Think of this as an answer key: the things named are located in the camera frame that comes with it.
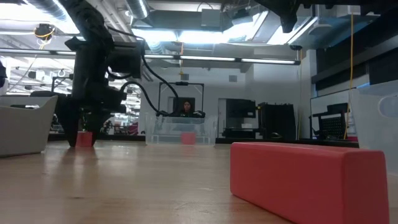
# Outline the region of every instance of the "clear plastic bin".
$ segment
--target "clear plastic bin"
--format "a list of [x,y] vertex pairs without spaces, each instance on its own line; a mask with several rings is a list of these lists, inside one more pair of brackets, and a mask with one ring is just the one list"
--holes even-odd
[[146,115],[146,143],[148,145],[214,146],[217,117],[172,118]]
[[398,175],[398,81],[352,90],[351,107],[360,148],[383,151]]

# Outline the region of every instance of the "white container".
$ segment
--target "white container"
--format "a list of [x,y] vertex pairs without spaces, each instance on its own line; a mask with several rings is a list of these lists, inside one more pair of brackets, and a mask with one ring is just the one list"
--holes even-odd
[[359,147],[384,152],[387,171],[398,175],[398,81],[351,91]]
[[147,114],[145,131],[148,145],[214,146],[217,117],[172,118]]

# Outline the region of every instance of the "ceiling duct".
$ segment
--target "ceiling duct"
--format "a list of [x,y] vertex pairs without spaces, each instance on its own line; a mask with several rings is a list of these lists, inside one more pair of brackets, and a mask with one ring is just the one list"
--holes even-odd
[[149,5],[146,0],[125,0],[127,8],[135,19],[145,19],[149,15]]
[[68,34],[78,34],[79,30],[72,21],[68,12],[57,0],[24,0],[40,10],[42,13],[49,15],[54,19],[55,25]]

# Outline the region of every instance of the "red block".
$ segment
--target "red block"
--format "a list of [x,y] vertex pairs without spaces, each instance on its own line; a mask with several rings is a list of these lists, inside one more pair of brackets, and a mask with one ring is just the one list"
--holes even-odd
[[77,134],[76,147],[91,147],[93,133],[79,131]]
[[194,145],[197,142],[196,133],[181,133],[181,143],[186,145]]
[[295,223],[389,224],[379,151],[234,143],[231,192]]

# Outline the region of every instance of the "table surface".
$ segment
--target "table surface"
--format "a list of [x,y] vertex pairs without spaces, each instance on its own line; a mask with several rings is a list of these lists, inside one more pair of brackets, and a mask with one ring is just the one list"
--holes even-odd
[[229,147],[53,142],[0,159],[0,223],[291,223],[231,195]]

